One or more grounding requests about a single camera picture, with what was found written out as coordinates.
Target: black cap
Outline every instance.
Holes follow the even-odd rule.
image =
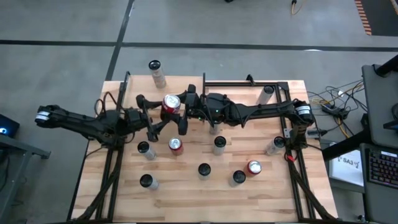
[[[274,144],[276,147],[285,147],[286,141],[284,138],[278,136],[274,138]]]
[[[225,139],[223,136],[217,136],[217,137],[214,139],[214,144],[215,144],[217,147],[224,147],[224,146],[226,145],[226,139]]]
[[[148,66],[149,66],[149,69],[151,69],[151,70],[157,70],[160,68],[160,61],[153,60],[153,61],[149,62]]]
[[[238,184],[242,184],[246,180],[246,175],[243,171],[237,170],[233,175],[234,181]]]
[[[137,149],[140,153],[145,153],[149,150],[149,143],[142,141],[138,144]]]
[[[152,182],[154,181],[154,179],[152,178],[151,175],[149,174],[144,174],[141,179],[139,179],[139,183],[141,184],[141,186],[143,187],[149,187]]]
[[[274,93],[274,88],[270,85],[264,86],[264,92],[267,94],[273,94]]]
[[[211,172],[211,167],[209,164],[203,163],[199,165],[198,171],[200,175],[209,175]]]

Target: orange striped tape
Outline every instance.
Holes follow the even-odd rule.
[[[358,14],[359,14],[359,17],[361,18],[362,25],[365,30],[365,34],[372,35],[372,29],[371,29],[371,26],[369,25],[368,18],[366,17],[366,13],[363,9],[362,2],[356,0],[355,5],[356,5],[356,8],[358,9]]]
[[[396,14],[398,15],[398,4],[395,0],[390,0],[392,7],[394,8],[394,10],[396,11]]]

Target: wooden table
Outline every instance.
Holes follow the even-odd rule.
[[[136,106],[135,97],[143,94],[151,101],[161,100],[165,94],[181,93],[188,84],[194,84],[201,93],[201,77],[167,76],[167,87],[158,90],[151,76],[133,75],[126,91],[124,107]],[[288,81],[291,98],[306,100],[304,81]],[[120,82],[104,82],[102,95],[110,91],[118,95]],[[217,87],[206,92],[227,94],[235,103],[253,105],[260,88]],[[108,98],[107,109],[114,107]],[[151,112],[154,121],[159,120],[159,110]],[[114,222],[276,222],[297,221],[287,162],[282,154],[266,156],[264,146],[275,136],[282,135],[279,118],[248,121],[245,129],[240,126],[222,126],[220,135],[227,139],[222,156],[211,153],[214,136],[209,135],[209,124],[191,119],[188,134],[181,136],[185,151],[173,156],[168,147],[171,137],[178,136],[177,125],[168,124],[159,135],[159,142],[151,143],[157,152],[155,161],[147,161],[137,151],[137,143],[146,141],[146,130],[136,133],[132,143],[125,145],[119,180]],[[308,143],[319,146],[315,140]],[[99,148],[97,142],[88,146],[88,153]],[[326,174],[322,153],[318,149],[303,150],[310,188],[321,204],[337,217],[335,203]],[[84,163],[72,218],[83,213],[100,190],[106,150],[98,151]],[[243,169],[251,159],[260,161],[262,172],[248,178],[242,185],[231,188],[228,177],[233,171]],[[199,164],[211,166],[209,180],[200,181]],[[151,174],[159,180],[156,191],[144,189],[139,184],[143,174]],[[300,191],[304,214],[308,217],[305,197]]]

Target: concrete floor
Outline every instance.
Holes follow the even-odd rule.
[[[108,41],[118,38],[128,0],[0,1],[0,40]],[[125,42],[321,45],[396,47],[396,37],[364,33],[353,0],[307,0],[290,16],[290,0],[136,0]],[[0,45],[0,113],[21,123],[18,139],[52,151],[49,160],[33,158],[27,183],[17,198],[10,223],[62,222],[66,219],[87,141],[62,129],[34,123],[39,105],[59,104],[93,114],[113,47]],[[124,72],[149,74],[159,59],[168,75],[201,75],[209,80],[305,80],[307,90],[323,91],[361,78],[361,66],[383,63],[391,52],[307,52],[298,50],[145,49],[123,47],[113,80]],[[365,102],[364,93],[357,97]],[[361,130],[363,111],[350,113],[349,127]],[[335,126],[317,118],[322,129]],[[334,130],[324,136],[343,140]],[[333,189],[339,216],[354,220],[363,212],[360,195]]]

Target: paper sheet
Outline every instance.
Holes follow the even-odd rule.
[[[329,177],[363,187],[361,151],[353,150],[331,160]]]

